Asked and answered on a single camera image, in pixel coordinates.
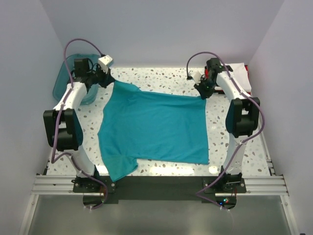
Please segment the teal t shirt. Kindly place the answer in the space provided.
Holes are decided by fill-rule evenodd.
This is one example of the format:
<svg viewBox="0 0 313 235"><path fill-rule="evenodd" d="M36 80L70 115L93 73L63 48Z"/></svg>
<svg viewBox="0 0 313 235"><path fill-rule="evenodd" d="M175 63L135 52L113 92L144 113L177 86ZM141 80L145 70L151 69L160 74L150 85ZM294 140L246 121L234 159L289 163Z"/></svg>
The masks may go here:
<svg viewBox="0 0 313 235"><path fill-rule="evenodd" d="M139 159L208 164L205 109L198 96L147 92L116 81L98 131L111 180L134 172Z"/></svg>

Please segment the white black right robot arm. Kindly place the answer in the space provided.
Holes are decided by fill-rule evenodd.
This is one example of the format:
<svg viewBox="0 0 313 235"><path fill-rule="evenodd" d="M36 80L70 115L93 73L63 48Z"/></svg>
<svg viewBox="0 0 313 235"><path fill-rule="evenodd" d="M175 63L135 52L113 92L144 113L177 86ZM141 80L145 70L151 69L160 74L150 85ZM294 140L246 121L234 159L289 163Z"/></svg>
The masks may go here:
<svg viewBox="0 0 313 235"><path fill-rule="evenodd" d="M246 144L258 127L260 100L251 97L234 78L231 66L223 65L218 58L206 62L205 74L196 75L195 89L201 99L212 96L216 87L220 87L230 105L225 119L229 133L229 144L221 172L204 187L204 193L231 193L235 190L245 191L242 177L242 161Z"/></svg>

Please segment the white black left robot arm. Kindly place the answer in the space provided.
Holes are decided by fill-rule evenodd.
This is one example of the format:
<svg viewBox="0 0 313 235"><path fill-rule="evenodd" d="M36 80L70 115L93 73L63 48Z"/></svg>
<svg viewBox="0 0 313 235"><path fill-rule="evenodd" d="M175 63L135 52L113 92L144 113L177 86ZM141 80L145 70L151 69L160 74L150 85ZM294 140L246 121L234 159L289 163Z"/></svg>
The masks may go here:
<svg viewBox="0 0 313 235"><path fill-rule="evenodd" d="M68 69L69 82L64 95L52 110L43 114L47 140L52 147L51 163L68 157L76 170L74 192L108 193L96 166L82 147L84 133L76 111L93 85L106 88L115 81L111 76L112 63L108 55L101 55L95 64L89 58L75 59L73 69Z"/></svg>

